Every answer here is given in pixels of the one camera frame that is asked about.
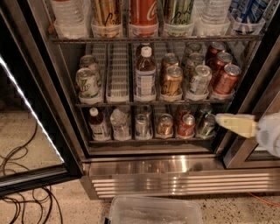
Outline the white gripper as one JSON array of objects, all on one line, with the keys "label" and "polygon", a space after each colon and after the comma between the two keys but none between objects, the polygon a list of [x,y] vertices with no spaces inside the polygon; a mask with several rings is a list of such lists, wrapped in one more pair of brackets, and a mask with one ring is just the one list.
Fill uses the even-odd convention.
[{"label": "white gripper", "polygon": [[215,116],[215,121],[239,136],[255,136],[257,142],[271,155],[280,157],[280,113],[266,115],[258,124],[253,115],[246,114],[219,113]]}]

